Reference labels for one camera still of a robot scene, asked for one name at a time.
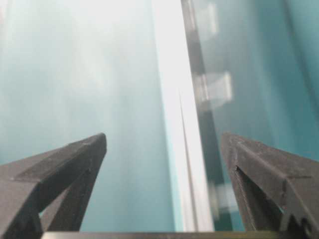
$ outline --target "glass panel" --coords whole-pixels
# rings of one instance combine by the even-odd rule
[[[173,231],[151,1],[13,0],[1,43],[0,163],[104,132],[82,230]]]
[[[319,158],[319,3],[183,2],[215,227],[243,230],[220,137],[231,132]]]

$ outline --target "blurred object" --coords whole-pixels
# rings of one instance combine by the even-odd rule
[[[236,197],[230,183],[215,186],[213,182],[209,182],[208,190],[214,220],[219,220],[221,214],[238,211]]]
[[[233,99],[231,81],[229,72],[202,74],[196,78],[194,88],[203,111],[211,111]]]

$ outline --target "metal bar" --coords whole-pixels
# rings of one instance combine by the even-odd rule
[[[44,229],[62,228],[56,222],[63,217],[65,229],[78,230],[105,153],[105,135],[98,134],[0,166],[0,237],[42,233],[38,214],[63,191],[45,212]]]
[[[247,230],[280,225],[319,238],[318,162],[228,133],[221,151]]]
[[[41,239],[294,239],[279,232],[215,233],[45,233]]]

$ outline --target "teal background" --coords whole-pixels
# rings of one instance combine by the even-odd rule
[[[216,9],[216,34],[209,33],[209,4]],[[199,106],[199,117],[210,114],[215,124],[202,130],[215,130],[218,140],[227,131],[319,160],[319,2],[194,0],[193,5],[207,80],[228,72],[232,88],[231,101],[211,103],[208,111]],[[208,141],[211,147],[214,140]],[[208,179],[219,182],[213,167],[221,157],[212,154],[205,159]],[[221,184],[229,182],[222,165]],[[243,230],[239,213],[230,220],[228,229]]]
[[[14,0],[1,39],[0,163],[104,132],[83,231],[173,231],[151,1]]]

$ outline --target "teal surface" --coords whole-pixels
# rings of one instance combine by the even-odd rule
[[[14,0],[2,38],[0,163],[104,132],[83,231],[173,231],[151,1]]]
[[[193,3],[208,84],[226,73],[231,82],[231,97],[205,108],[217,139],[231,132],[319,160],[318,1]],[[231,222],[243,230],[238,213]]]

